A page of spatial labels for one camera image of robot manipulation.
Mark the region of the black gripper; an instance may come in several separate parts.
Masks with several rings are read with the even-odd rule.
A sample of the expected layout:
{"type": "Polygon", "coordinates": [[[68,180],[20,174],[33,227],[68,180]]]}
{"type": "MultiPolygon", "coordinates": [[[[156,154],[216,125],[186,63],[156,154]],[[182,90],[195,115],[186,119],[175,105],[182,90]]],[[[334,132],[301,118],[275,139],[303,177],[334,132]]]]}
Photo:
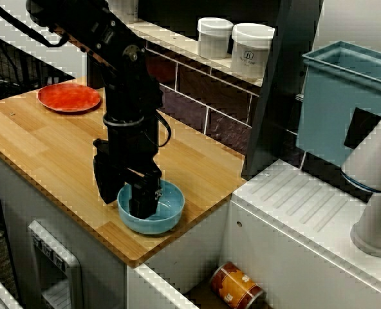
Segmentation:
{"type": "Polygon", "coordinates": [[[100,193],[106,204],[117,199],[125,184],[122,172],[127,169],[145,176],[135,176],[130,182],[129,213],[136,218],[148,218],[156,213],[161,193],[162,172],[154,162],[158,153],[158,120],[141,118],[136,122],[117,122],[103,118],[107,140],[96,139],[97,154],[93,170],[100,193]]]}

